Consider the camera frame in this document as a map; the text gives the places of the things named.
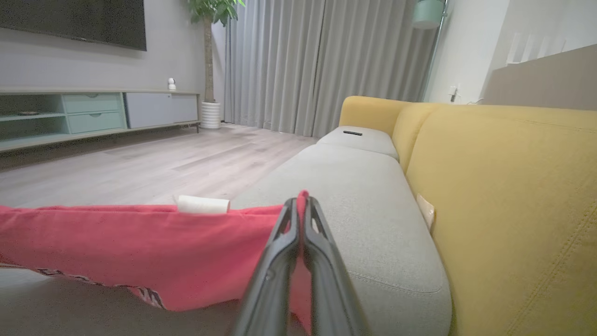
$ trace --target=wall-mounted tv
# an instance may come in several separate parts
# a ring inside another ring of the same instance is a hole
[[[0,27],[147,50],[143,0],[0,0]]]

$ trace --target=mint green drawer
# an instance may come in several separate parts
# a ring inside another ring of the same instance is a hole
[[[120,112],[69,115],[68,119],[73,134],[123,128]]]
[[[64,94],[66,113],[120,111],[118,93]]]

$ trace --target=white plant pot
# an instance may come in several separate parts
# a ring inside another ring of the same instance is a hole
[[[217,130],[220,128],[220,103],[201,102],[202,129]]]

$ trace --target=gray curtain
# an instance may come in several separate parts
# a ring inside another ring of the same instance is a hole
[[[415,101],[435,30],[416,0],[249,0],[229,26],[224,120],[321,137],[344,98]]]

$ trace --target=yellow fabric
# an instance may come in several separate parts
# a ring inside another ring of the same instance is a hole
[[[406,176],[436,209],[451,335],[597,334],[597,112],[442,105]]]
[[[398,100],[351,96],[342,104],[340,126],[365,127],[392,136],[398,114],[410,104]]]
[[[392,133],[392,142],[400,158],[400,166],[404,172],[407,171],[413,152],[418,131],[429,114],[437,110],[441,104],[412,103],[402,108],[396,119],[396,126]]]

